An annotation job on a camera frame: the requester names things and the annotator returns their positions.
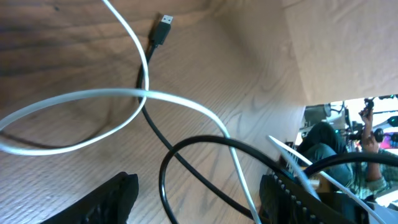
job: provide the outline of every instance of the black object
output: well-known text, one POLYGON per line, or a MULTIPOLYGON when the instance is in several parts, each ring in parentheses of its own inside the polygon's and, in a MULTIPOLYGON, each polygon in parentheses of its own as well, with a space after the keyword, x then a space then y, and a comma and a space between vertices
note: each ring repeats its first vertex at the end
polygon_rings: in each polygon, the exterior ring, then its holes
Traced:
POLYGON ((396 134, 396 133, 392 134, 391 141, 397 143, 398 142, 398 134, 396 134))
POLYGON ((397 95, 392 94, 392 95, 386 95, 386 96, 379 96, 379 99, 380 100, 393 99, 395 96, 398 96, 398 94, 397 95))
POLYGON ((321 122, 312 127, 307 137, 297 147, 297 152, 303 154, 319 143, 328 145, 336 154, 345 153, 347 149, 344 140, 336 133, 336 130, 329 123, 321 122))
POLYGON ((322 171, 323 169, 326 169, 327 167, 349 162, 373 162, 398 167, 397 156, 371 152, 351 152, 329 156, 319 161, 316 161, 312 165, 308 166, 304 170, 304 173, 307 175, 307 177, 311 177, 312 175, 322 171))
POLYGON ((371 110, 373 109, 373 107, 374 107, 374 102, 373 102, 373 100, 374 100, 374 98, 372 98, 372 99, 367 99, 367 98, 365 98, 365 99, 364 99, 365 108, 363 109, 363 111, 359 112, 359 115, 365 116, 365 117, 368 117, 368 116, 369 116, 370 111, 371 111, 371 110))
POLYGON ((330 104, 305 107, 304 119, 306 123, 308 123, 308 126, 317 124, 330 116, 331 116, 330 104))
MULTIPOLYGON (((348 139, 349 140, 362 140, 362 133, 363 133, 363 129, 360 129, 356 134, 349 134, 348 135, 348 139)), ((377 128, 374 133, 374 138, 375 140, 380 143, 383 142, 384 140, 384 131, 382 128, 377 128)))
POLYGON ((398 127, 398 116, 392 116, 387 120, 392 127, 398 127))
POLYGON ((353 128, 354 124, 351 124, 351 120, 349 118, 349 109, 348 108, 345 108, 344 121, 348 125, 349 131, 354 132, 354 128, 353 128))
MULTIPOLYGON (((161 44, 160 42, 158 42, 157 40, 159 39, 165 39, 165 36, 160 38, 160 35, 167 35, 166 32, 162 32, 162 30, 158 30, 158 28, 156 27, 155 30, 153 31, 154 34, 151 35, 152 37, 151 42, 149 44, 149 48, 147 49, 147 53, 146 53, 146 59, 147 62, 149 63, 150 59, 152 58, 152 55, 155 51, 155 49, 157 48, 157 46, 159 44, 161 44)), ((138 73, 138 78, 137 78, 137 83, 136 83, 136 87, 137 88, 141 88, 142 86, 142 81, 144 78, 144 74, 142 72, 142 66, 139 70, 138 73)), ((165 147, 168 150, 172 150, 173 146, 171 145, 171 143, 168 142, 168 140, 164 137, 164 135, 160 132, 160 130, 156 127, 155 123, 153 122, 153 120, 150 118, 149 113, 146 109, 145 106, 142 107, 141 109, 142 114, 144 115, 146 121, 148 122, 150 128, 152 128, 152 130, 155 132, 156 136, 160 139, 160 141, 165 145, 165 147)), ((192 173, 192 175, 194 175, 200 182, 202 182, 207 188, 209 188, 214 194, 216 194, 217 196, 219 196, 219 198, 221 198, 223 201, 225 201, 228 205, 230 205, 231 207, 235 208, 238 212, 242 213, 243 215, 245 215, 246 217, 253 219, 253 216, 250 212, 249 209, 245 208, 244 206, 240 205, 238 202, 236 202, 235 200, 233 200, 231 197, 229 197, 228 195, 226 195, 224 192, 222 192, 220 189, 218 189, 216 186, 214 186, 210 181, 208 181, 204 176, 202 176, 195 168, 193 168, 180 154, 176 154, 175 158, 181 162, 181 164, 187 168, 187 170, 189 172, 192 173)))
POLYGON ((245 143, 239 142, 237 140, 233 139, 226 139, 223 137, 219 136, 194 136, 190 137, 187 139, 184 139, 183 141, 180 141, 177 143, 171 151, 169 151, 166 156, 164 157, 162 164, 160 165, 160 171, 159 171, 159 193, 160 193, 160 199, 162 201, 164 210, 166 211, 166 214, 170 221, 172 223, 178 223, 177 219, 175 218, 173 211, 169 205, 169 202, 167 201, 167 196, 166 196, 166 191, 165 191, 165 176, 166 176, 166 168, 167 165, 169 164, 170 160, 173 158, 173 156, 181 149, 183 149, 186 146, 189 146, 191 144, 195 144, 198 142, 213 142, 213 143, 218 143, 218 144, 224 144, 227 146, 232 146, 236 149, 239 149, 250 156, 256 158, 260 162, 262 162, 264 165, 268 166, 271 168, 273 171, 275 171, 278 174, 286 176, 288 179, 291 179, 292 176, 283 168, 281 168, 280 165, 278 165, 276 162, 274 162, 272 159, 258 151, 257 149, 254 149, 251 146, 248 146, 245 143))
POLYGON ((343 101, 343 103, 341 104, 341 108, 340 108, 340 110, 336 110, 336 109, 330 109, 331 111, 336 111, 337 113, 341 113, 343 110, 344 110, 344 107, 345 107, 345 101, 343 101))
POLYGON ((375 140, 376 140, 378 143, 383 142, 383 139, 384 139, 384 131, 383 131, 383 129, 377 128, 377 129, 374 131, 373 134, 374 134, 375 140))
POLYGON ((43 224, 125 224, 137 196, 137 174, 120 172, 43 224))
POLYGON ((156 25, 156 28, 150 34, 150 41, 158 46, 159 44, 162 45, 164 40, 166 39, 167 35, 172 28, 171 23, 173 21, 172 16, 164 15, 163 18, 159 21, 156 25))
MULTIPOLYGON (((361 223, 363 208, 354 203, 346 204, 343 215, 340 203, 325 203, 317 200, 294 181, 278 173, 263 175, 260 183, 261 207, 274 224, 285 223, 361 223)), ((323 197, 334 197, 328 193, 323 197)), ((341 195, 342 203, 350 202, 347 195, 341 195)))

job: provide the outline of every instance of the cable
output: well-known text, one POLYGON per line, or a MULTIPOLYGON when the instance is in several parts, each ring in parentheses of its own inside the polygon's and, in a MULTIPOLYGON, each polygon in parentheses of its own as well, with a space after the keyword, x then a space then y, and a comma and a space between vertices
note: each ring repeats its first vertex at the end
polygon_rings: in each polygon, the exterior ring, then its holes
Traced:
MULTIPOLYGON (((117 17, 117 19, 119 20, 119 22, 124 26, 124 28, 127 30, 127 32, 129 33, 129 35, 132 37, 134 43, 137 45, 137 48, 138 48, 138 51, 139 51, 139 55, 140 55, 141 60, 142 60, 142 69, 143 69, 144 78, 145 78, 145 87, 144 87, 144 89, 145 89, 145 90, 148 90, 148 89, 149 89, 149 77, 148 77, 147 62, 146 62, 146 59, 145 59, 144 51, 143 51, 143 49, 142 49, 141 44, 139 43, 138 38, 136 37, 136 35, 135 35, 135 33, 132 31, 132 29, 129 27, 128 23, 123 19, 123 17, 118 13, 118 11, 115 10, 115 8, 109 3, 109 1, 103 0, 103 2, 106 4, 106 6, 109 8, 109 10, 117 17)), ((170 26, 168 26, 168 27, 167 27, 167 26, 163 26, 163 28, 168 32, 170 26)), ((95 90, 93 90, 93 91, 94 91, 94 92, 92 92, 91 90, 83 91, 83 92, 85 92, 85 93, 88 94, 88 95, 85 95, 84 98, 97 96, 97 95, 95 94, 95 90)), ((2 119, 2 120, 0 121, 0 126, 1 126, 0 130, 2 130, 3 128, 5 128, 9 123, 11 123, 11 122, 13 122, 13 121, 19 119, 19 118, 22 117, 22 116, 25 116, 25 115, 27 115, 27 114, 33 112, 33 111, 37 111, 37 110, 39 110, 39 109, 48 107, 48 106, 50 106, 50 105, 56 105, 56 104, 59 104, 59 103, 61 103, 61 102, 63 102, 63 101, 70 101, 70 100, 65 100, 65 98, 71 99, 71 98, 73 98, 73 97, 76 97, 76 96, 75 96, 76 94, 78 95, 79 92, 78 92, 78 93, 70 93, 70 94, 61 95, 61 96, 56 96, 56 97, 54 97, 54 98, 50 98, 50 99, 47 99, 47 100, 44 100, 44 101, 35 103, 35 104, 30 105, 30 106, 27 106, 27 107, 25 107, 25 108, 23 108, 23 109, 21 109, 21 110, 19 110, 19 111, 16 111, 16 112, 14 112, 13 114, 10 114, 9 116, 5 117, 4 119, 2 119)), ((78 143, 78 144, 76 144, 76 145, 73 145, 73 146, 61 147, 61 148, 58 148, 58 149, 52 149, 52 150, 48 150, 48 151, 43 151, 43 150, 29 150, 29 149, 24 149, 24 148, 12 147, 12 146, 9 146, 9 145, 7 145, 7 144, 1 144, 1 143, 0 143, 0 148, 1 148, 3 151, 10 152, 10 153, 13 153, 13 154, 32 155, 32 156, 33 156, 33 155, 35 155, 35 156, 41 156, 41 155, 49 155, 49 154, 59 154, 59 153, 63 153, 63 152, 74 151, 74 150, 79 149, 79 148, 81 148, 81 147, 84 147, 84 146, 87 146, 87 145, 89 145, 89 144, 92 144, 92 143, 94 143, 94 142, 96 142, 96 141, 99 141, 100 139, 103 139, 103 138, 105 138, 106 136, 109 136, 110 134, 115 133, 116 131, 120 130, 120 129, 123 128, 125 125, 127 125, 129 122, 131 122, 131 121, 137 116, 137 114, 140 112, 140 110, 141 110, 142 107, 144 106, 144 103, 146 102, 146 94, 142 94, 142 97, 143 97, 143 99, 141 100, 141 103, 140 103, 138 109, 137 109, 125 122, 123 122, 122 124, 120 124, 120 125, 117 126, 116 128, 114 128, 114 129, 108 131, 107 133, 104 133, 104 134, 102 134, 102 135, 100 135, 100 136, 97 136, 97 137, 95 137, 95 138, 93 138, 93 139, 90 139, 90 140, 87 140, 87 141, 85 141, 85 142, 80 142, 80 143, 78 143)), ((225 126, 220 126, 220 128, 221 128, 223 134, 224 134, 227 138, 229 138, 229 134, 228 134, 228 132, 227 132, 225 126)), ((254 206, 254 203, 253 203, 253 201, 252 201, 252 199, 251 199, 251 196, 250 196, 250 194, 249 194, 248 187, 247 187, 246 181, 245 181, 245 179, 244 179, 243 172, 242 172, 242 170, 241 170, 240 163, 239 163, 239 161, 238 161, 238 157, 237 157, 237 155, 236 155, 236 152, 235 152, 235 150, 234 150, 233 148, 231 148, 231 149, 230 149, 230 153, 231 153, 231 156, 232 156, 232 158, 233 158, 234 166, 235 166, 235 169, 236 169, 236 171, 237 171, 237 173, 238 173, 239 181, 240 181, 241 186, 242 186, 242 188, 243 188, 243 191, 244 191, 246 200, 248 201, 248 204, 249 204, 249 206, 250 206, 251 213, 252 213, 252 215, 253 215, 253 217, 254 217, 254 220, 255 220, 256 223, 261 223, 261 222, 260 222, 260 219, 259 219, 259 217, 258 217, 258 214, 257 214, 257 212, 256 212, 256 208, 255 208, 255 206, 254 206)))
POLYGON ((169 164, 170 160, 173 158, 173 156, 181 149, 184 147, 187 147, 191 144, 195 144, 198 142, 213 142, 213 143, 218 143, 218 144, 223 144, 227 145, 229 147, 233 147, 236 149, 239 149, 246 154, 249 154, 250 156, 256 158, 260 162, 262 162, 264 165, 268 166, 271 168, 274 172, 278 172, 283 174, 286 177, 289 177, 289 174, 286 170, 280 167, 276 162, 274 162, 272 159, 268 158, 266 155, 258 151, 257 149, 248 146, 245 143, 239 142, 234 139, 226 139, 222 138, 219 136, 194 136, 190 137, 188 139, 184 139, 183 141, 180 141, 177 143, 171 151, 169 151, 166 156, 164 157, 162 164, 160 165, 160 171, 159 171, 159 193, 160 193, 160 199, 162 201, 164 210, 166 211, 166 214, 170 221, 172 223, 178 223, 177 219, 175 218, 173 211, 169 205, 169 202, 167 200, 167 194, 165 191, 165 176, 166 176, 166 168, 167 165, 169 164))
MULTIPOLYGON (((127 30, 127 32, 129 33, 129 35, 131 36, 131 38, 133 39, 135 45, 137 46, 140 58, 141 58, 141 62, 142 62, 142 71, 144 74, 144 80, 145 80, 145 90, 149 89, 149 76, 148 76, 148 66, 147 66, 147 61, 145 58, 145 53, 144 50, 142 49, 142 45, 140 44, 137 36, 135 35, 134 31, 132 31, 132 29, 129 27, 129 25, 127 24, 127 22, 123 19, 123 17, 117 12, 117 10, 115 10, 115 8, 111 5, 111 3, 108 2, 108 0, 103 0, 103 2, 106 4, 106 6, 109 8, 109 10, 111 10, 111 12, 116 16, 116 18, 118 18, 119 22, 124 26, 124 28, 127 30)), ((8 116, 6 116, 5 118, 3 118, 0 121, 0 131, 2 131, 8 124, 10 124, 11 122, 14 122, 15 120, 30 114, 34 111, 37 111, 39 109, 42 108, 46 108, 48 106, 52 106, 52 105, 56 105, 59 103, 63 103, 64 101, 62 101, 63 96, 66 95, 73 95, 73 93, 69 93, 69 94, 65 94, 65 95, 61 95, 61 96, 56 96, 53 98, 49 98, 47 100, 44 101, 40 101, 38 103, 34 103, 30 106, 27 106, 19 111, 16 111, 8 116)), ((0 148, 3 151, 6 152, 10 152, 13 154, 19 154, 19 155, 29 155, 29 156, 41 156, 41 155, 52 155, 52 154, 58 154, 58 153, 63 153, 63 152, 70 152, 70 151, 74 151, 76 149, 80 149, 82 147, 85 147, 89 144, 93 144, 96 141, 99 141, 113 133, 115 133, 116 131, 119 131, 121 128, 125 127, 128 123, 130 123, 130 121, 132 121, 140 112, 141 108, 144 106, 146 102, 146 97, 143 97, 141 103, 138 106, 138 109, 135 110, 135 112, 133 112, 133 114, 127 119, 125 120, 125 122, 121 123, 119 126, 116 126, 114 129, 100 134, 97 137, 94 137, 92 139, 89 139, 87 141, 83 141, 80 142, 78 144, 72 145, 72 146, 66 146, 66 147, 61 147, 58 149, 51 149, 51 150, 28 150, 28 149, 21 149, 18 147, 12 147, 12 146, 8 146, 7 144, 4 143, 0 143, 0 148)))
MULTIPOLYGON (((137 35, 134 33, 134 31, 131 29, 131 27, 129 26, 129 24, 124 20, 124 18, 119 14, 119 12, 112 6, 112 4, 108 1, 108 0, 103 0, 103 2, 105 3, 105 5, 109 8, 109 10, 116 16, 116 18, 119 20, 119 22, 123 25, 123 27, 126 29, 127 33, 130 35, 130 37, 132 38, 132 40, 134 41, 135 45, 137 46, 140 58, 141 58, 141 72, 142 75, 144 76, 144 80, 145 80, 145 90, 149 90, 149 75, 148 75, 148 66, 147 66, 147 62, 146 62, 146 57, 145 57, 145 53, 144 50, 142 48, 141 43, 139 42, 139 39, 137 38, 137 35)), ((82 141, 79 141, 75 144, 69 144, 66 146, 53 146, 53 145, 48 145, 48 144, 42 144, 39 142, 34 142, 34 141, 30 141, 28 139, 24 139, 24 138, 20 138, 18 136, 14 136, 12 134, 8 134, 5 131, 0 131, 0 136, 8 138, 10 140, 13 141, 17 141, 26 145, 30 145, 30 146, 34 146, 34 147, 39 147, 39 148, 43 148, 43 149, 58 149, 58 148, 69 148, 69 147, 73 147, 76 149, 82 148, 84 146, 87 146, 89 144, 92 144, 96 141, 99 141, 113 133, 115 133, 116 131, 119 131, 121 128, 125 127, 125 125, 127 125, 128 123, 130 123, 130 121, 132 121, 140 112, 141 108, 144 106, 146 102, 146 98, 143 98, 142 101, 140 101, 140 105, 138 107, 137 110, 135 110, 135 112, 133 112, 132 115, 130 115, 130 117, 123 122, 122 124, 120 124, 119 126, 115 127, 114 129, 103 133, 99 136, 96 137, 96 135, 102 131, 102 129, 106 126, 106 124, 104 124, 102 127, 99 128, 99 130, 95 131, 93 134, 91 134, 90 136, 88 136, 87 138, 85 138, 82 141)))
POLYGON ((371 152, 350 152, 344 154, 336 154, 321 159, 307 167, 304 172, 307 176, 310 177, 311 175, 316 174, 317 172, 320 172, 327 167, 349 162, 373 162, 398 167, 398 158, 396 158, 395 156, 371 152))
MULTIPOLYGON (((293 150, 292 148, 286 146, 284 143, 282 143, 281 141, 279 141, 278 139, 269 136, 269 138, 274 141, 274 143, 278 144, 280 147, 283 147, 284 149, 286 149, 287 151, 289 151, 290 153, 292 153, 293 155, 297 156, 299 159, 301 159, 302 161, 304 161, 307 165, 312 165, 312 162, 309 161, 306 157, 304 157, 303 155, 301 155, 299 152, 293 150)), ((326 178, 327 180, 329 180, 332 184, 334 184, 336 187, 338 187, 342 192, 344 192, 346 195, 348 195, 350 198, 352 198, 356 203, 358 203, 358 205, 360 205, 361 207, 363 207, 369 214, 371 214, 379 223, 385 223, 383 221, 383 219, 373 210, 371 209, 366 203, 364 203, 361 199, 359 199, 354 193, 352 193, 348 188, 346 188, 345 186, 343 186, 341 183, 339 183, 337 180, 335 180, 334 178, 332 178, 331 176, 329 176, 326 172, 321 171, 320 174, 326 178)))
MULTIPOLYGON (((189 107, 191 109, 197 110, 197 111, 202 112, 203 114, 207 115, 218 125, 218 127, 221 129, 221 132, 224 134, 224 136, 226 138, 230 138, 225 125, 219 119, 219 117, 217 117, 217 115, 215 115, 209 109, 205 108, 204 106, 202 106, 196 102, 190 101, 190 100, 182 98, 180 96, 174 96, 174 95, 162 93, 159 91, 145 91, 145 90, 125 89, 125 88, 78 91, 78 92, 74 92, 74 93, 67 93, 64 95, 55 96, 53 98, 49 98, 49 99, 46 99, 43 101, 39 101, 32 105, 26 106, 23 109, 15 111, 12 114, 10 114, 10 115, 6 116, 5 118, 3 118, 2 120, 0 120, 0 131, 3 130, 7 125, 16 121, 17 119, 24 117, 28 114, 31 114, 35 111, 44 109, 46 107, 57 105, 57 104, 68 102, 68 101, 72 101, 72 100, 80 100, 80 99, 99 97, 99 96, 140 96, 143 98, 148 97, 148 98, 164 100, 164 101, 180 104, 182 106, 189 107)), ((25 149, 25 148, 10 146, 8 144, 0 142, 0 149, 5 152, 11 153, 11 154, 17 154, 17 155, 46 156, 46 155, 54 155, 54 154, 60 154, 60 153, 64 153, 64 152, 71 152, 71 151, 77 150, 82 147, 81 145, 86 146, 86 145, 90 144, 90 141, 92 141, 94 139, 80 143, 76 146, 63 147, 60 149, 49 149, 49 150, 25 149)), ((237 159, 236 152, 234 151, 234 149, 230 148, 229 150, 230 150, 231 154, 234 156, 234 158, 237 159)), ((243 176, 242 170, 239 165, 239 161, 238 161, 238 164, 236 164, 236 163, 234 163, 234 164, 235 164, 235 168, 239 169, 238 171, 243 176)), ((245 187, 247 189, 246 181, 244 181, 244 179, 243 179, 243 181, 241 181, 241 183, 242 182, 245 184, 245 187)), ((258 223, 260 223, 261 221, 258 217, 258 214, 256 213, 256 215, 258 218, 258 223)))
POLYGON ((337 113, 341 113, 342 111, 343 111, 343 109, 344 109, 344 105, 345 105, 345 102, 343 101, 343 103, 341 104, 341 108, 340 108, 340 110, 336 110, 336 109, 330 109, 331 111, 336 111, 337 113))
POLYGON ((293 160, 293 158, 285 150, 283 150, 278 145, 276 145, 276 148, 282 154, 283 158, 285 158, 285 160, 290 163, 290 165, 292 166, 293 170, 297 174, 298 179, 300 180, 301 184, 303 185, 304 189, 308 193, 310 193, 313 197, 315 197, 316 199, 320 200, 318 194, 316 193, 314 188, 311 186, 311 183, 310 183, 308 177, 301 170, 300 166, 293 160))
MULTIPOLYGON (((153 30, 151 33, 149 39, 150 39, 150 44, 149 48, 147 49, 147 61, 149 63, 150 58, 152 57, 155 49, 159 46, 162 45, 169 34, 169 31, 171 29, 171 23, 173 21, 172 16, 164 15, 163 18, 160 20, 160 22, 157 24, 156 28, 153 30)), ((142 86, 142 78, 143 78, 143 73, 142 73, 142 67, 139 70, 138 73, 138 78, 137 78, 137 83, 136 87, 141 88, 142 86)), ((171 150, 172 145, 171 143, 166 140, 166 138, 163 136, 163 134, 159 131, 159 129, 156 127, 154 124, 153 120, 150 118, 145 106, 142 107, 142 114, 144 115, 145 119, 147 120, 149 126, 152 128, 152 130, 155 132, 157 137, 162 141, 162 143, 167 147, 167 149, 171 150)), ((239 181, 242 185, 246 200, 248 202, 250 210, 247 208, 243 207, 240 205, 238 202, 235 202, 233 199, 231 199, 229 196, 227 196, 224 192, 219 190, 216 186, 214 186, 210 181, 206 180, 204 176, 202 176, 195 168, 193 168, 181 155, 177 154, 175 157, 181 162, 182 165, 185 166, 198 180, 200 180, 206 187, 208 187, 213 193, 215 193, 217 196, 219 196, 222 200, 224 200, 227 204, 235 208, 237 211, 241 212, 243 215, 247 216, 248 218, 253 219, 256 223, 260 223, 260 218, 259 215, 257 214, 257 210, 254 206, 254 203, 251 199, 249 190, 246 185, 246 181, 244 179, 243 173, 240 168, 239 160, 236 156, 236 153, 234 149, 230 150, 231 156, 233 158, 233 162, 236 168, 236 171, 238 173, 239 181)))
MULTIPOLYGON (((147 53, 146 53, 146 57, 147 57, 147 61, 149 63, 155 49, 157 48, 157 45, 155 44, 150 44, 147 53)), ((143 81, 143 74, 141 72, 141 69, 139 71, 138 74, 138 78, 137 78, 137 83, 136 86, 137 88, 140 88, 142 85, 142 81, 143 81)), ((155 125, 155 123, 153 122, 153 120, 150 118, 146 107, 143 106, 142 109, 142 114, 144 115, 146 121, 148 122, 149 126, 152 128, 152 130, 155 132, 156 136, 160 139, 160 141, 165 145, 165 147, 168 150, 172 150, 173 146, 171 145, 171 143, 168 142, 168 140, 165 138, 165 136, 160 132, 160 130, 157 128, 157 126, 155 125)), ((189 172, 191 172, 191 174, 193 176, 195 176, 200 182, 202 182, 207 188, 209 188, 214 194, 216 194, 220 199, 222 199, 224 202, 226 202, 228 205, 230 205, 231 207, 235 208, 238 212, 242 213, 244 216, 253 219, 253 215, 251 214, 250 210, 245 208, 244 206, 242 206, 241 204, 239 204, 238 202, 236 202, 235 200, 233 200, 231 197, 229 197, 228 195, 226 195, 224 192, 222 192, 220 189, 218 189, 216 186, 214 186, 209 180, 207 180, 204 176, 202 176, 194 167, 192 167, 180 154, 176 153, 175 158, 180 161, 180 163, 187 168, 187 170, 189 172)))

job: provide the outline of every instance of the wood grain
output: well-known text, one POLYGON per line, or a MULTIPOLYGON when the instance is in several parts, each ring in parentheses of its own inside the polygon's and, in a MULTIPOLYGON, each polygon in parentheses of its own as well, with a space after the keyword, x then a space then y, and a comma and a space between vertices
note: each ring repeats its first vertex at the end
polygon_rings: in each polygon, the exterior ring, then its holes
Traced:
POLYGON ((310 105, 397 93, 397 8, 396 1, 309 0, 285 9, 310 105))
MULTIPOLYGON (((214 111, 232 137, 279 155, 268 134, 293 140, 305 94, 292 41, 277 1, 113 1, 146 45, 157 13, 175 16, 149 65, 150 88, 193 99, 214 111)), ((0 117, 38 100, 76 90, 132 87, 139 56, 101 1, 1 1, 0 117)), ((98 98, 57 105, 6 130, 46 144, 77 142, 104 123, 127 118, 136 99, 98 98)), ((195 134, 221 134, 203 115, 155 100, 149 114, 174 144, 195 134)), ((139 196, 130 223, 168 223, 157 179, 167 150, 140 114, 112 136, 75 152, 25 157, 0 152, 0 223, 38 223, 120 171, 137 173, 139 196)), ((267 168, 238 153, 257 207, 267 168)), ((227 147, 197 144, 182 156, 246 205, 227 147)), ((180 223, 252 223, 218 199, 175 159, 166 176, 180 223)))

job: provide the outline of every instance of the hand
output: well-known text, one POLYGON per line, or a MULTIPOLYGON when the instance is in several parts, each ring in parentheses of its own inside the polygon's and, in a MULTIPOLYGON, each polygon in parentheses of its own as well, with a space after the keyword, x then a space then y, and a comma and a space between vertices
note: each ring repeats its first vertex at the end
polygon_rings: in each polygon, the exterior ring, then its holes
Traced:
POLYGON ((373 109, 371 109, 369 114, 367 116, 365 116, 364 114, 366 114, 367 110, 368 109, 364 109, 360 112, 360 114, 362 114, 361 118, 362 118, 363 122, 365 123, 365 125, 372 127, 372 125, 373 125, 373 109))
POLYGON ((362 145, 366 152, 379 152, 379 144, 375 140, 373 132, 371 132, 370 137, 362 141, 362 145))

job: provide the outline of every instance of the green shirt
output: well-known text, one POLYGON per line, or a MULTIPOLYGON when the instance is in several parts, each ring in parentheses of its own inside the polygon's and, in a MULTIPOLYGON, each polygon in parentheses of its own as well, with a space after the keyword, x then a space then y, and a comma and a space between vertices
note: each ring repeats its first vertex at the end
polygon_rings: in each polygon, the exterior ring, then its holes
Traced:
MULTIPOLYGON (((396 156, 383 149, 379 150, 381 154, 396 156)), ((354 178, 348 183, 347 188, 356 194, 359 198, 365 199, 370 195, 376 195, 391 187, 398 186, 398 167, 380 164, 382 177, 379 180, 367 181, 368 163, 362 162, 353 165, 354 178)))

